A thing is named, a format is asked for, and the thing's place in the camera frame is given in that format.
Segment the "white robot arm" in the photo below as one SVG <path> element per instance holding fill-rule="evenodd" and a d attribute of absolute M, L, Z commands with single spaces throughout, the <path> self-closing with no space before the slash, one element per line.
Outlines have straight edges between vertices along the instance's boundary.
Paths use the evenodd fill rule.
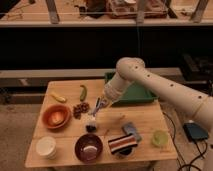
<path fill-rule="evenodd" d="M 116 73 L 104 85 L 100 99 L 111 106 L 133 82 L 168 101 L 209 132 L 202 171 L 213 171 L 213 97 L 150 72 L 141 58 L 123 57 L 117 61 Z"/>

